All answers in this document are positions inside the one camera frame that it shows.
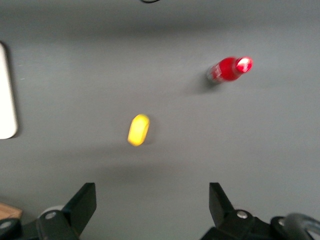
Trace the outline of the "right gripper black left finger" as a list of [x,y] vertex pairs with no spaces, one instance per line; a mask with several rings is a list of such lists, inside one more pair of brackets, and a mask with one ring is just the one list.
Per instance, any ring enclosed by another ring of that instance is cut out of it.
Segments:
[[39,239],[80,239],[96,208],[96,185],[85,183],[61,210],[46,211],[36,220]]

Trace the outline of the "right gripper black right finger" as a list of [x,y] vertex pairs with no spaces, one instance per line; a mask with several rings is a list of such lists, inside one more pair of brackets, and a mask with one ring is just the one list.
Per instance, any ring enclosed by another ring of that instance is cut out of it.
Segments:
[[214,222],[203,240],[270,240],[270,225],[246,210],[235,209],[221,185],[209,184],[209,211]]

